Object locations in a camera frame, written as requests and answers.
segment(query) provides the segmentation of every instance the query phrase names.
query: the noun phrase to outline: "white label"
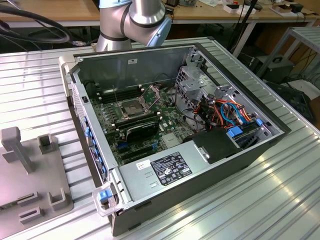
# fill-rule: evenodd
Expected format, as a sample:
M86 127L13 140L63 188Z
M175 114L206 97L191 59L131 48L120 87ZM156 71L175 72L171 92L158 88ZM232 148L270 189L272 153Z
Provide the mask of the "white label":
M128 60L128 64L136 64L137 62L138 62L138 58Z
M138 163L136 163L135 165L136 165L136 167L138 168L138 170L145 169L145 168L151 166L151 164L150 164L150 159L147 159L147 160L138 162Z
M187 167L187 168L183 169L182 172L185 173L185 172L187 172L187 171L189 171L189 170L190 170L190 169Z

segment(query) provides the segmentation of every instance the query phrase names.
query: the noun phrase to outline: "gray fixture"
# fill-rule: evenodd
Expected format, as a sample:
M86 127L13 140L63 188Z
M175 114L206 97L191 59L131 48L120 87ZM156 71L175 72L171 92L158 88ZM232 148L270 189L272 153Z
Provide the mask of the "gray fixture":
M0 138L1 239L74 207L56 137L20 142L15 126L0 130Z

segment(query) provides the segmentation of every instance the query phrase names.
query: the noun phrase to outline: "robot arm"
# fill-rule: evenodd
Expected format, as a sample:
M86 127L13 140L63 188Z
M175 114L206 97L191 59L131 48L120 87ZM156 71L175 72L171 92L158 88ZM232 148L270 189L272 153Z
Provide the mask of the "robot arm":
M97 52L131 49L130 39L160 46L172 24L161 0L100 0L99 8Z

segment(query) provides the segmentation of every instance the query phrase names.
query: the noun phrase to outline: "aluminum table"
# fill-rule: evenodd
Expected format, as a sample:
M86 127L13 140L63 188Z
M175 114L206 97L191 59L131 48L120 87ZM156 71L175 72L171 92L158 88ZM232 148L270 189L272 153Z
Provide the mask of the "aluminum table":
M68 109L58 57L91 47L0 55L0 129L18 126L22 141L51 133L58 138L74 209L8 239L319 239L320 132L218 42L198 42L266 104L292 132L248 168L112 237L95 209L94 183ZM221 84L223 77L208 71Z

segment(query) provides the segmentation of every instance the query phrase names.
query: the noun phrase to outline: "warning label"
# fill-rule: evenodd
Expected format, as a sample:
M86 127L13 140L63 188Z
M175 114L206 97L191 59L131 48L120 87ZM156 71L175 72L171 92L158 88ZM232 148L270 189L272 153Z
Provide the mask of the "warning label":
M169 156L152 161L151 166L163 186L172 184L192 174L189 166L178 151Z

